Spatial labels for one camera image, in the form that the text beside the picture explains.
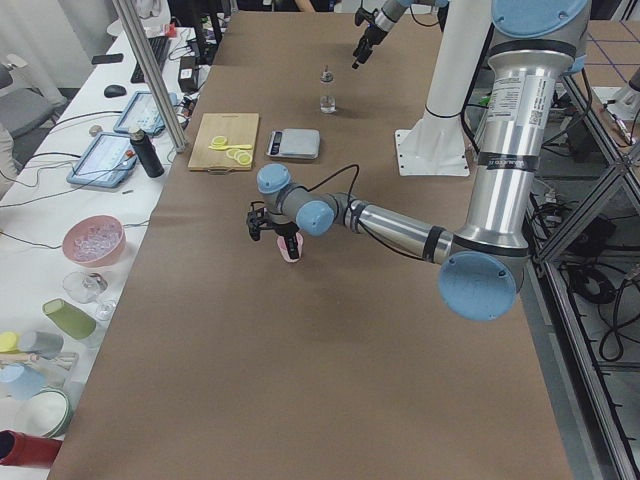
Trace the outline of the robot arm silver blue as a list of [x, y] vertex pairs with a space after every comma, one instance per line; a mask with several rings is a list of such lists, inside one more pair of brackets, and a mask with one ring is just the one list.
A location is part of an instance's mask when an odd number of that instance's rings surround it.
[[352, 68], [358, 69], [368, 61], [373, 53], [373, 48], [383, 42], [405, 13], [409, 13], [415, 19], [415, 14], [412, 10], [414, 5], [425, 5], [440, 10], [441, 8], [446, 9], [448, 4], [447, 0], [387, 0], [380, 8], [376, 8], [373, 11], [368, 11], [363, 6], [360, 6], [354, 14], [354, 23], [356, 26], [366, 23], [366, 28], [353, 52], [354, 62]]
[[454, 232], [356, 198], [319, 194], [271, 163], [257, 174], [261, 199], [246, 224], [280, 236], [290, 259], [297, 235], [341, 225], [408, 258], [437, 264], [438, 288], [458, 315], [489, 321], [508, 312], [528, 260], [522, 225], [555, 86], [586, 57], [587, 1], [446, 1], [423, 116], [396, 134], [402, 175], [473, 175], [464, 225]]

